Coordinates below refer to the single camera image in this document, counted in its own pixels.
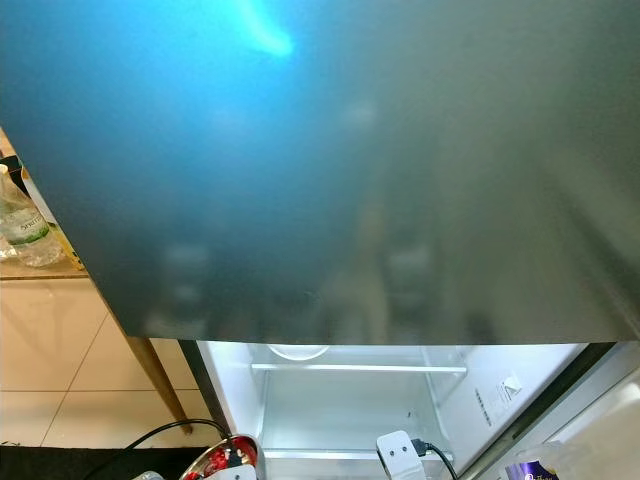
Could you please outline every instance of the purple package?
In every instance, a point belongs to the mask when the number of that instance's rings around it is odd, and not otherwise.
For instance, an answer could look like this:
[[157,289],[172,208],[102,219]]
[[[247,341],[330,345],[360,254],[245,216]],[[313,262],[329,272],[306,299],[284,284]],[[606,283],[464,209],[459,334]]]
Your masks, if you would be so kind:
[[546,470],[539,461],[514,463],[507,468],[509,480],[559,480],[555,470]]

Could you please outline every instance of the beige floor tile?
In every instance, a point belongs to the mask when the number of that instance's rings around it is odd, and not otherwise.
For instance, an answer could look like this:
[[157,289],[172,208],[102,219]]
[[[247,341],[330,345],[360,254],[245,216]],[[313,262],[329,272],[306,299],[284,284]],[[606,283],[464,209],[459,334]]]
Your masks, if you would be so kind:
[[93,284],[5,281],[0,304],[0,388],[67,390],[107,313]]
[[[197,389],[176,340],[154,340],[154,347],[176,389]],[[153,390],[153,385],[109,315],[87,353],[71,390]]]
[[[178,391],[189,417],[210,418],[197,390]],[[156,392],[69,392],[43,446],[121,448],[160,425],[173,421]],[[187,436],[174,428],[141,447],[207,446],[219,440],[214,429],[197,425]]]
[[37,447],[64,392],[0,392],[0,443]]

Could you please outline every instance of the black cable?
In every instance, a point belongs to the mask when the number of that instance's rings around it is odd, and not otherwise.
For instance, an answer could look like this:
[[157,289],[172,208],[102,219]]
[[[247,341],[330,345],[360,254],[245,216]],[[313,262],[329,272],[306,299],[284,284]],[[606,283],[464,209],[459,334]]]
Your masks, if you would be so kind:
[[216,422],[214,420],[207,420],[206,418],[187,418],[186,420],[178,420],[176,422],[167,423],[166,425],[162,425],[161,427],[158,427],[158,428],[155,428],[155,429],[151,430],[149,433],[144,434],[142,437],[137,439],[135,442],[130,443],[129,445],[124,447],[122,450],[118,451],[118,453],[116,453],[113,457],[109,458],[106,462],[101,463],[97,467],[93,468],[89,473],[87,473],[83,477],[83,480],[87,480],[88,478],[93,477],[96,473],[98,473],[100,470],[102,470],[107,465],[111,464],[114,460],[120,458],[125,453],[130,452],[131,450],[136,448],[138,445],[140,445],[142,442],[144,442],[145,440],[153,437],[154,435],[156,435],[156,434],[158,434],[160,432],[164,432],[165,430],[169,430],[170,428],[173,428],[173,427],[179,427],[181,425],[189,425],[189,424],[192,424],[192,423],[201,423],[203,425],[212,426],[216,430],[218,430],[218,432],[220,433],[222,438],[224,438],[225,440],[229,440],[229,437],[230,437],[229,432],[227,432],[222,425],[220,425],[218,422]]
[[447,467],[447,470],[449,470],[451,478],[453,480],[458,480],[458,475],[456,475],[456,471],[453,469],[453,465],[451,465],[451,462],[445,456],[442,450],[436,447],[433,443],[423,442],[419,438],[414,438],[413,440],[411,440],[411,443],[413,444],[413,448],[416,449],[416,453],[419,457],[424,457],[429,450],[431,450],[432,452],[436,452],[444,465]]
[[449,473],[451,474],[451,478],[453,478],[453,480],[458,480],[458,475],[456,475],[456,471],[453,469],[453,465],[451,465],[451,462],[445,456],[445,454],[442,453],[442,450],[436,447],[433,443],[427,443],[427,450],[432,450],[436,452],[436,454],[442,459],[442,462],[447,467],[447,470],[449,470]]

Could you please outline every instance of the glass shelf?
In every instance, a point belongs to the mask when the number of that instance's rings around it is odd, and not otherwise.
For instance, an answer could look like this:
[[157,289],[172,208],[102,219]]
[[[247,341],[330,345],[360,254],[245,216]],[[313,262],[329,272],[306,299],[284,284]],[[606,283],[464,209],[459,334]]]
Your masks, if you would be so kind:
[[464,376],[467,367],[456,347],[331,346],[308,361],[293,361],[273,353],[266,345],[253,349],[254,371],[317,371],[430,373]]

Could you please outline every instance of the dark gray refrigerator door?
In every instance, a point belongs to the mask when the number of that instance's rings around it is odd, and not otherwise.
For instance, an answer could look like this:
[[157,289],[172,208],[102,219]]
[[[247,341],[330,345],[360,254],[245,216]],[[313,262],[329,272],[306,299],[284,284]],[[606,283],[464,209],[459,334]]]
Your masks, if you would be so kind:
[[1,123],[130,335],[634,339],[636,2],[5,0]]

